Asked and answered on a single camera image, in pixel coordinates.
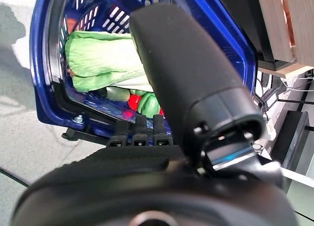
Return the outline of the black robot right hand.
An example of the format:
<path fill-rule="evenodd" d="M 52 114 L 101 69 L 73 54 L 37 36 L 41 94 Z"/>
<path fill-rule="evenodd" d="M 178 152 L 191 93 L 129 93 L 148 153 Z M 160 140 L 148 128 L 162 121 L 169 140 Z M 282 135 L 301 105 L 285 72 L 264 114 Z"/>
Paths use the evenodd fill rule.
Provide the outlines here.
<path fill-rule="evenodd" d="M 295 226 L 278 162 L 251 143 L 265 122 L 215 41 L 179 7 L 131 13 L 130 31 L 172 132 L 120 123 L 106 148 L 29 186 L 13 226 Z"/>

